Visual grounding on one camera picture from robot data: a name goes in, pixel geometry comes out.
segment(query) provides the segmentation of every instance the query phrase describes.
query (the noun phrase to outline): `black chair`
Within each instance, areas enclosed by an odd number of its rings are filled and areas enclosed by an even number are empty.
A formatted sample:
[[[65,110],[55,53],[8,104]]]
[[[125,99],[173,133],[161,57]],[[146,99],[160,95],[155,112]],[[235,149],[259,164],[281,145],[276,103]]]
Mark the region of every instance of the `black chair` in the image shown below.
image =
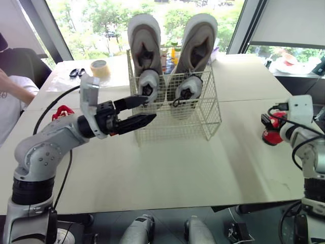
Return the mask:
[[[0,33],[0,68],[8,75],[24,76],[41,88],[51,69],[29,48],[8,48]]]

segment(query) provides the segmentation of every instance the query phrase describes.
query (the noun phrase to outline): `shoe insole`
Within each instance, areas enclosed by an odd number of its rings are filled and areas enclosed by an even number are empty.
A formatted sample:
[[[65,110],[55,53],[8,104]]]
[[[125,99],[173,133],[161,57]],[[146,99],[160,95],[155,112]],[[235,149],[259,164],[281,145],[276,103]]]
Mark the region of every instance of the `shoe insole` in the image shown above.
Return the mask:
[[[190,56],[190,61],[192,66],[195,68],[198,63],[207,55],[207,45],[208,45],[208,39],[207,38],[202,44],[199,46],[196,46],[193,48]]]
[[[150,67],[153,60],[153,52],[147,50],[144,44],[142,44],[141,52],[138,54],[138,62],[141,67],[147,69]]]

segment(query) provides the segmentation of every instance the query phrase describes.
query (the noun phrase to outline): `cable connector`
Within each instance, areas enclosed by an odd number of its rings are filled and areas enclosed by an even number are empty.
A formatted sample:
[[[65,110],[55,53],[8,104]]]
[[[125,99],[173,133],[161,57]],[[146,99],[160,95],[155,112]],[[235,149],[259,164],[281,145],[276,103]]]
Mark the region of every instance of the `cable connector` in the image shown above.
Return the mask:
[[[278,105],[273,106],[273,109],[278,109],[280,111],[288,111],[289,103],[279,103]]]

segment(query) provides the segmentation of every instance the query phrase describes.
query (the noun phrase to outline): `white t-shirt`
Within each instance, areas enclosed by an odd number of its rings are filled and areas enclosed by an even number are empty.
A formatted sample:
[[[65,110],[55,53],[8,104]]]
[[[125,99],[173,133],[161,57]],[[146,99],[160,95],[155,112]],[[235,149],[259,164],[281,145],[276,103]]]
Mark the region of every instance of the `white t-shirt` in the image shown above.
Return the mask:
[[[39,91],[34,82],[27,77],[12,75],[9,78],[34,95]],[[13,95],[0,91],[0,147],[15,127],[20,112],[26,108],[27,105]]]

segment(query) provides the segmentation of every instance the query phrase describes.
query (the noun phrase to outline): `shoe sole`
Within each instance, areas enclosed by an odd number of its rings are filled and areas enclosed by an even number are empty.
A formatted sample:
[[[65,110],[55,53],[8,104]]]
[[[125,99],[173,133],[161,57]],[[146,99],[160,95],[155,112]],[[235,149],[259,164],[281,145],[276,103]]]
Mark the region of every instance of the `shoe sole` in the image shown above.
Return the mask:
[[[155,70],[155,71],[159,75],[159,85],[158,85],[159,89],[157,91],[158,96],[154,100],[154,102],[163,102],[165,100],[166,85],[165,85],[165,80],[163,78],[163,68],[161,66],[161,59],[160,59],[160,40],[161,40],[161,38],[160,38],[159,24],[158,24],[157,20],[149,14],[139,14],[139,15],[134,16],[130,20],[128,27],[127,27],[127,35],[128,35],[128,42],[129,42],[130,48],[132,47],[132,43],[133,43],[133,33],[140,25],[148,26],[152,30],[151,32],[155,34],[155,39],[157,40],[157,48],[158,48],[158,52],[159,52],[159,65],[158,65],[158,70]],[[142,72],[143,72],[143,70],[141,70],[141,71],[135,70],[135,74],[137,77],[139,77]]]

